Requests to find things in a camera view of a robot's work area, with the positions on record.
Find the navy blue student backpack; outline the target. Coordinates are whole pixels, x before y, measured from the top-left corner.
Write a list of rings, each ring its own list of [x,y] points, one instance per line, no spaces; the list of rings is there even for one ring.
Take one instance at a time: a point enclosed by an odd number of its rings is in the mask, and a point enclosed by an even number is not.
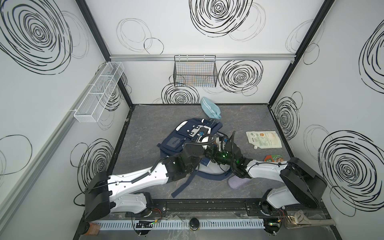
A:
[[[161,158],[181,153],[184,149],[204,149],[205,156],[198,160],[195,169],[188,170],[188,180],[171,196],[176,198],[192,182],[195,176],[212,181],[222,181],[231,174],[230,157],[224,147],[229,137],[220,132],[221,122],[192,118],[180,123],[161,143],[157,144]]]

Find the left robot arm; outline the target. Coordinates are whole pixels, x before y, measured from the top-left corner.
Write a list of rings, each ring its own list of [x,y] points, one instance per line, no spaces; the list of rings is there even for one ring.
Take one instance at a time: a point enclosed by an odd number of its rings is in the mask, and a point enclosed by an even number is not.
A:
[[[151,210],[151,197],[142,190],[192,175],[215,140],[216,136],[207,134],[198,142],[187,142],[180,153],[157,160],[151,168],[122,175],[97,173],[83,191],[83,219],[92,222],[112,212],[141,214]]]

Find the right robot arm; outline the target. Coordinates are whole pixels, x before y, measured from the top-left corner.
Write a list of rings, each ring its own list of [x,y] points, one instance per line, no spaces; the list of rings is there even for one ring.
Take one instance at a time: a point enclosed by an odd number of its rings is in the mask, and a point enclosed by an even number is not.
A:
[[[228,166],[239,179],[263,178],[284,183],[281,188],[268,189],[260,199],[259,208],[264,215],[296,204],[310,209],[320,207],[327,183],[316,171],[298,158],[282,162],[246,158],[234,138],[234,135],[223,136],[218,143],[209,144],[206,157],[218,166]]]

